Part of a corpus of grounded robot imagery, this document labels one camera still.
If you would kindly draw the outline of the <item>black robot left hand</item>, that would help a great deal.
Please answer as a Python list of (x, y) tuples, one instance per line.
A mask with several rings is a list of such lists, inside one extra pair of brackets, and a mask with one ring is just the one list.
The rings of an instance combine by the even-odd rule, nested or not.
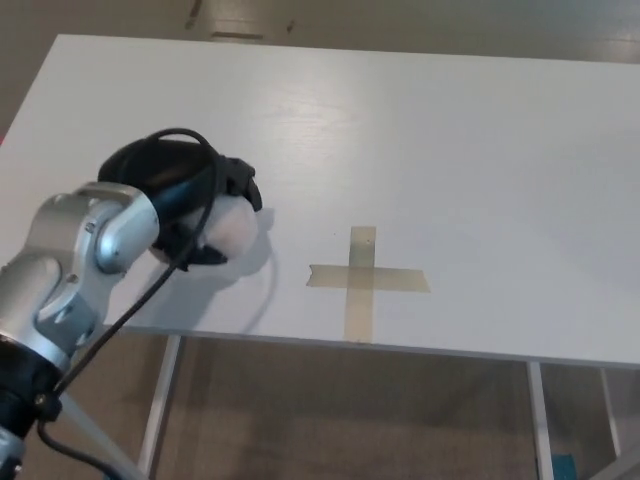
[(152, 254), (174, 260), (196, 230), (208, 199), (213, 206), (194, 248), (179, 266), (222, 265), (247, 253), (258, 237), (263, 203), (255, 169), (198, 143), (141, 140), (119, 149), (101, 166), (100, 182), (132, 186), (154, 205), (160, 221)]

